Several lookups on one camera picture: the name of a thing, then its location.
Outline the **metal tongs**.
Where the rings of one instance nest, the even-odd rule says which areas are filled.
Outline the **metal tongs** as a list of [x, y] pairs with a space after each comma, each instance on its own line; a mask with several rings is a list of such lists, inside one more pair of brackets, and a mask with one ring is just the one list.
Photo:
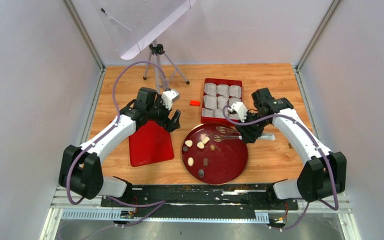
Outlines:
[[[215, 142], [221, 142], [228, 139], [238, 139], [243, 140], [243, 137], [240, 135], [239, 131], [230, 127], [216, 126], [217, 133], [212, 135], [212, 139]], [[274, 141], [276, 138], [273, 133], [262, 133], [257, 140], [268, 140]]]

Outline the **beige square chocolate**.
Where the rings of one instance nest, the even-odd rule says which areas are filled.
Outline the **beige square chocolate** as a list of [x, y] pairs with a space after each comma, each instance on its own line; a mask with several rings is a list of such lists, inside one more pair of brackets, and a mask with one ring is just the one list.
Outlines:
[[203, 139], [201, 140], [201, 142], [202, 142], [204, 145], [207, 144], [209, 141], [210, 141], [210, 138], [209, 138], [208, 136], [206, 136], [205, 138], [203, 138]]

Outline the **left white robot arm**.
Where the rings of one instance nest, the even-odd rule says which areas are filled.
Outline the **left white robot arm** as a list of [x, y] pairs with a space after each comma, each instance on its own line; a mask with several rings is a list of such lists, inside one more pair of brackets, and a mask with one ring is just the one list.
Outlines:
[[76, 193], [88, 200], [111, 196], [120, 206], [129, 206], [133, 201], [131, 183], [119, 177], [104, 176], [102, 164], [122, 141], [148, 122], [155, 122], [168, 133], [179, 129], [181, 112], [176, 110], [169, 118], [173, 103], [179, 97], [175, 89], [159, 94], [152, 88], [141, 87], [135, 99], [123, 108], [116, 108], [114, 120], [96, 136], [80, 146], [67, 146], [58, 177], [58, 184], [66, 189], [67, 196]]

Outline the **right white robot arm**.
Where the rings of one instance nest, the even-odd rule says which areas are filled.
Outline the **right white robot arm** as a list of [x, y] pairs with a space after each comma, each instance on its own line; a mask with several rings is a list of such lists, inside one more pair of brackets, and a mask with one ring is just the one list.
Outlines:
[[247, 109], [243, 102], [235, 102], [228, 112], [238, 115], [235, 128], [242, 141], [254, 143], [269, 138], [264, 133], [267, 125], [276, 127], [297, 152], [303, 168], [296, 179], [281, 180], [269, 187], [266, 204], [278, 209], [286, 199], [303, 199], [309, 203], [338, 194], [346, 188], [347, 159], [342, 152], [333, 152], [309, 130], [287, 98], [274, 98], [268, 88], [252, 93], [256, 112]]

